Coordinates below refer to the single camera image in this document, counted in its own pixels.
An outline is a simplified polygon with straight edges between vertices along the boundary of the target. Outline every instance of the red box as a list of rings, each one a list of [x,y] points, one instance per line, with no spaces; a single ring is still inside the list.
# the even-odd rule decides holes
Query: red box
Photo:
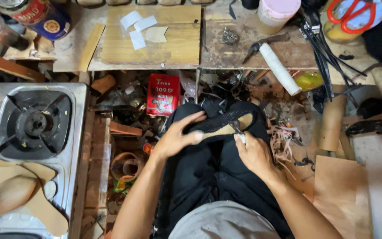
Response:
[[[181,104],[179,77],[152,73],[148,81],[147,115],[168,116]]]

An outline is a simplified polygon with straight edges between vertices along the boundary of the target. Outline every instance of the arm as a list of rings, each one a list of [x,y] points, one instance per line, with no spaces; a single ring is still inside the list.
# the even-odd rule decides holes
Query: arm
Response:
[[[205,118],[204,111],[201,111],[169,127],[122,204],[113,227],[113,239],[148,238],[156,212],[164,165],[169,157],[179,153],[185,146],[201,141],[203,133],[196,131],[183,135],[182,131],[188,124]]]
[[[272,165],[268,145],[245,132],[246,144],[234,136],[241,160],[272,191],[296,239],[342,239],[334,226]]]

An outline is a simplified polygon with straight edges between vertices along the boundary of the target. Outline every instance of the gray shirt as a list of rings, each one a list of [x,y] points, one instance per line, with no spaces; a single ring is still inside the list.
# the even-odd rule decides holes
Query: gray shirt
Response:
[[[169,239],[280,239],[257,212],[233,201],[204,204],[178,221]]]

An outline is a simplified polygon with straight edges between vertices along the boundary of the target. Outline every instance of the hand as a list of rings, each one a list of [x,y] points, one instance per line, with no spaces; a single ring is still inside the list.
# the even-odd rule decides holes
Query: hand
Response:
[[[203,121],[206,118],[205,112],[200,111],[173,123],[156,144],[151,156],[157,155],[161,159],[167,160],[167,158],[176,155],[186,146],[200,143],[203,139],[203,132],[194,131],[184,135],[182,131],[187,125]]]
[[[262,139],[253,137],[248,131],[244,134],[246,144],[234,135],[238,154],[244,165],[265,183],[276,176],[282,178],[279,169],[273,166],[268,145]]]

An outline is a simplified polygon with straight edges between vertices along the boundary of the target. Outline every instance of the stove burner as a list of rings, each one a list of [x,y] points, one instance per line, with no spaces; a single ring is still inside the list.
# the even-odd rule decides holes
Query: stove burner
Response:
[[[46,116],[41,111],[35,111],[26,118],[25,132],[32,137],[38,137],[51,130],[53,127],[52,118]]]
[[[11,159],[47,159],[67,141],[72,104],[59,91],[7,95],[0,122],[0,154]]]

